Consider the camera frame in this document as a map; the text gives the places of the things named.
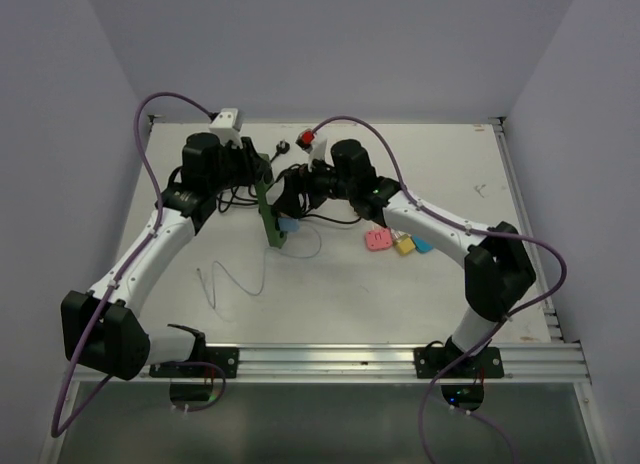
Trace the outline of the green power strip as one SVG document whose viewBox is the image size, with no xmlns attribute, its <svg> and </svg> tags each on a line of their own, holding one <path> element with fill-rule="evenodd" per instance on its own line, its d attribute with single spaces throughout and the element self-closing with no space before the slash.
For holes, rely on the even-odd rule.
<svg viewBox="0 0 640 464">
<path fill-rule="evenodd" d="M 258 156 L 263 161 L 254 185 L 258 211 L 263 222 L 268 245 L 271 248 L 281 249 L 287 240 L 287 232 L 280 229 L 278 216 L 267 200 L 267 193 L 274 184 L 273 172 L 268 155 L 259 153 Z"/>
</svg>

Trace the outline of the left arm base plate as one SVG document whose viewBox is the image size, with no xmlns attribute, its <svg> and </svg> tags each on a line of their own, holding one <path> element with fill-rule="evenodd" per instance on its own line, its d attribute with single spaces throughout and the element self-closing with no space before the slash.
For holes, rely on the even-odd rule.
<svg viewBox="0 0 640 464">
<path fill-rule="evenodd" d="M 192 358 L 186 365 L 154 364 L 149 369 L 152 378 L 204 378 L 219 377 L 220 372 L 195 365 L 195 362 L 209 362 L 218 366 L 227 379 L 235 379 L 240 362 L 240 349 L 233 346 L 207 346 L 201 357 Z"/>
</svg>

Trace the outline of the yellow plug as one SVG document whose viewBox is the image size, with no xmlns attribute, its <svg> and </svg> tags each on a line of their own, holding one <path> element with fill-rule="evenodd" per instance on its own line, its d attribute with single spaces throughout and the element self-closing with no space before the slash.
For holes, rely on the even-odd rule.
<svg viewBox="0 0 640 464">
<path fill-rule="evenodd" d="M 400 256 L 407 256 L 415 251 L 415 244 L 412 238 L 407 234 L 403 234 L 395 238 L 393 241 L 393 247 Z"/>
</svg>

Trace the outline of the pink square plug charger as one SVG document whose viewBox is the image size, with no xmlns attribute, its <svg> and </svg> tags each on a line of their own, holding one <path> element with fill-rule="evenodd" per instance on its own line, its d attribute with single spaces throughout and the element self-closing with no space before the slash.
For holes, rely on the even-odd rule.
<svg viewBox="0 0 640 464">
<path fill-rule="evenodd" d="M 378 228 L 364 234 L 366 248 L 371 252 L 380 252 L 393 246 L 393 237 L 388 228 Z"/>
</svg>

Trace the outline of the light blue plug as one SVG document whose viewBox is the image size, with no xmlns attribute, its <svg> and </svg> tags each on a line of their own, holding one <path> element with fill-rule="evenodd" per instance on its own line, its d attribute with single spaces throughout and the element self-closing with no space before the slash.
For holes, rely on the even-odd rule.
<svg viewBox="0 0 640 464">
<path fill-rule="evenodd" d="M 281 232 L 295 233 L 300 229 L 300 222 L 297 219 L 280 217 L 278 219 L 278 226 Z"/>
</svg>

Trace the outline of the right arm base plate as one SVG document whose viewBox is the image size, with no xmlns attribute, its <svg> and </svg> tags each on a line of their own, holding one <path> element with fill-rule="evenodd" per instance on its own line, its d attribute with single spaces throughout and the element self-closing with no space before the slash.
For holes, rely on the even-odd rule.
<svg viewBox="0 0 640 464">
<path fill-rule="evenodd" d="M 413 349 L 413 364 L 418 379 L 431 379 L 462 355 L 450 341 L 432 341 Z M 500 350 L 485 346 L 478 354 L 464 358 L 444 377 L 451 379 L 489 378 L 505 376 Z"/>
</svg>

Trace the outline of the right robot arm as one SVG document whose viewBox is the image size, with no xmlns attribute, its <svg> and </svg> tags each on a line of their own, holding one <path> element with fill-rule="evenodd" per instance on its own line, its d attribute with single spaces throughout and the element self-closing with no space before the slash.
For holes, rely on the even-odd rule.
<svg viewBox="0 0 640 464">
<path fill-rule="evenodd" d="M 426 361 L 468 376 L 481 364 L 481 339 L 494 331 L 536 281 L 530 258 L 517 230 L 467 223 L 443 211 L 426 213 L 401 184 L 377 174 L 359 141 L 341 140 L 331 148 L 330 163 L 319 146 L 309 147 L 307 163 L 283 171 L 269 188 L 267 202 L 278 214 L 294 219 L 326 200 L 344 200 L 363 220 L 417 237 L 461 266 L 468 309 L 439 348 L 426 348 Z"/>
</svg>

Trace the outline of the blue plug charger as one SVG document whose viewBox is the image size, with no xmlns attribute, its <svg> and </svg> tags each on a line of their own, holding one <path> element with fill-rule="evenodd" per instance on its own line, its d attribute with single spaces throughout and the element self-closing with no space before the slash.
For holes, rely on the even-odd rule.
<svg viewBox="0 0 640 464">
<path fill-rule="evenodd" d="M 433 249 L 433 247 L 429 243 L 418 237 L 413 236 L 411 240 L 414 244 L 415 250 L 420 254 L 426 254 Z"/>
</svg>

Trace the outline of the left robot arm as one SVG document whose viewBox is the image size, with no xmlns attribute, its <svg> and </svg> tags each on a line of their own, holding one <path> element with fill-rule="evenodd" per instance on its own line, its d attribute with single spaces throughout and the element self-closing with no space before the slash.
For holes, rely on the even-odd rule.
<svg viewBox="0 0 640 464">
<path fill-rule="evenodd" d="M 246 136 L 237 142 L 211 132 L 188 136 L 182 163 L 141 234 L 88 291 L 64 297 L 63 342 L 70 365 L 122 380 L 151 365 L 174 365 L 189 377 L 201 374 L 208 363 L 204 333 L 179 324 L 148 330 L 139 321 L 141 311 L 169 264 L 216 211 L 219 195 L 252 185 L 269 171 L 268 160 Z"/>
</svg>

